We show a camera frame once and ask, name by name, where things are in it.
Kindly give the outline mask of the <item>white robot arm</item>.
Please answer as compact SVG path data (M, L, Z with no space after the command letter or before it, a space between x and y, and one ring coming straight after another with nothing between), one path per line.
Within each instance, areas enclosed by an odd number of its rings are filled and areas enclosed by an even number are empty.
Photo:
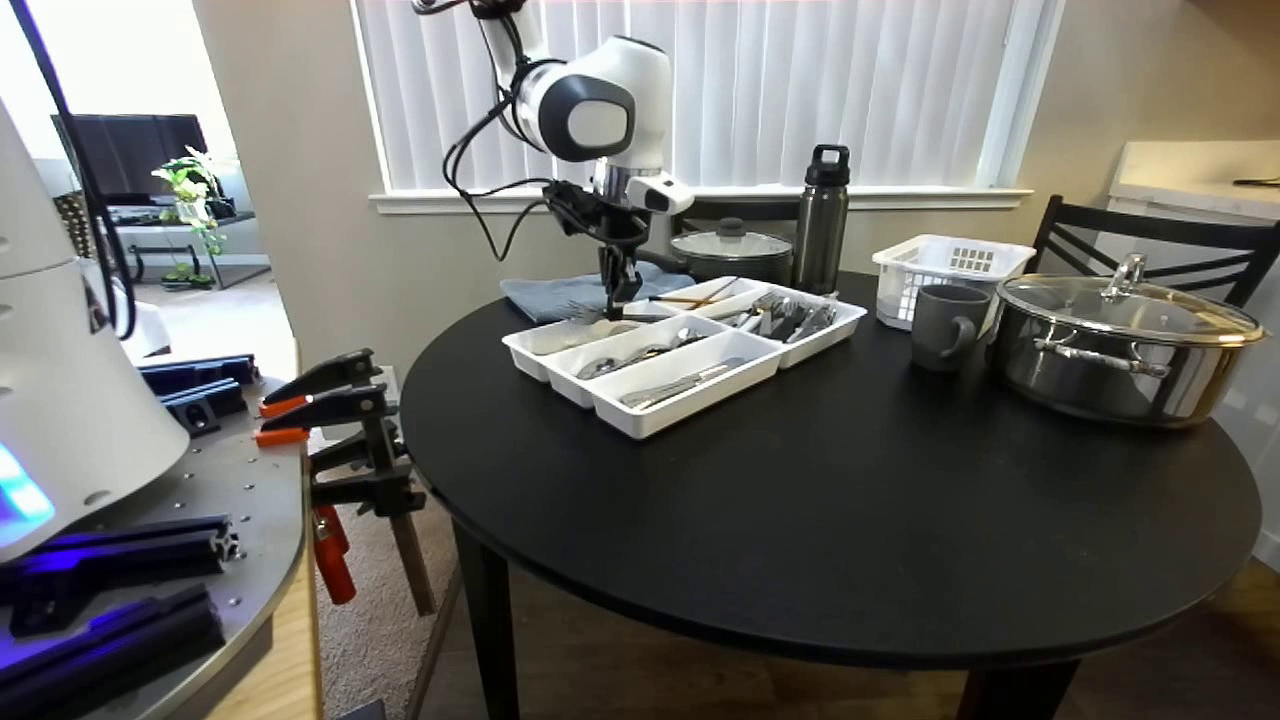
M695 200L672 172L669 54L634 38L607 38L565 59L533 42L522 0L412 0L417 15L445 15L446 9L473 11L496 103L446 146L445 184L475 205L475 191L460 184L460 161L489 126L505 126L552 161L593 165L586 184L540 182L540 200L566 237L597 242L604 311L619 317L640 294L634 247L652 220L681 215Z

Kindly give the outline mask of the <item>white robot base cone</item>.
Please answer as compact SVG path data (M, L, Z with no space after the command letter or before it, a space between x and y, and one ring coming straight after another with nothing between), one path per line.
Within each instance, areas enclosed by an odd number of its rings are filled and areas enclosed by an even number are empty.
M0 109L0 562L171 471L188 434L86 317L53 198Z

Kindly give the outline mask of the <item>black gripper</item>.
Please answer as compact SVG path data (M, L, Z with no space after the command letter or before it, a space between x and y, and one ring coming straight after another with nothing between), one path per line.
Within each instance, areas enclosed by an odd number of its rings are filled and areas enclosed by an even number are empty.
M649 242L649 215L573 182L552 182L542 205L566 237L593 237L599 244L604 317L617 320L619 303L634 301L642 286L634 247Z

